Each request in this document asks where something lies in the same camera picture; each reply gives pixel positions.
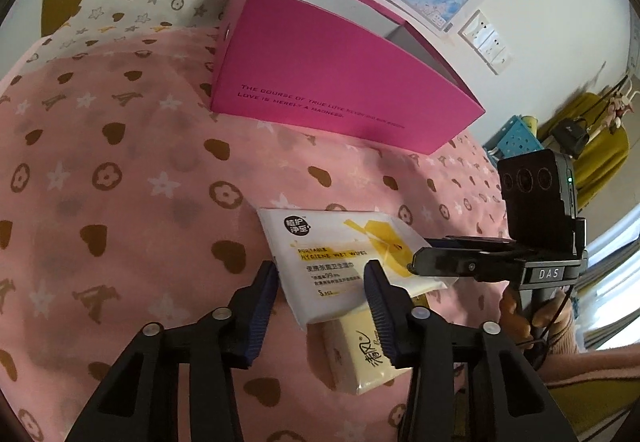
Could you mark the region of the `pink sleeve forearm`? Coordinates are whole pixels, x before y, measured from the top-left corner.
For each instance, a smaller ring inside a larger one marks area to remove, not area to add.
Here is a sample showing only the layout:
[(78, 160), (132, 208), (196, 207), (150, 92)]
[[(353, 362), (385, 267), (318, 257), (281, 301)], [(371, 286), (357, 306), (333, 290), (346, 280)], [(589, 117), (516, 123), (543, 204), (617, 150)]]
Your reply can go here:
[(546, 384), (564, 386), (593, 380), (638, 380), (639, 345), (578, 350), (573, 313), (564, 309), (551, 325), (550, 348), (538, 374)]

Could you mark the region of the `person's right hand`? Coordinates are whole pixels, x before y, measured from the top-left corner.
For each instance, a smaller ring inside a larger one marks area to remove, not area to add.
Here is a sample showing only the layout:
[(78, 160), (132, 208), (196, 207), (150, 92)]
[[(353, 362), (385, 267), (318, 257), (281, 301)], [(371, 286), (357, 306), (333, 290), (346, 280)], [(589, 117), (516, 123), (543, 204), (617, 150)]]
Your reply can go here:
[(499, 303), (501, 328), (522, 349), (529, 349), (534, 345), (536, 336), (532, 329), (548, 329), (548, 341), (551, 346), (563, 344), (565, 340), (570, 345), (575, 344), (573, 312), (568, 303), (564, 303), (566, 295), (563, 291), (556, 291), (553, 298), (538, 310), (531, 320), (527, 320), (518, 311), (518, 293), (507, 287)]

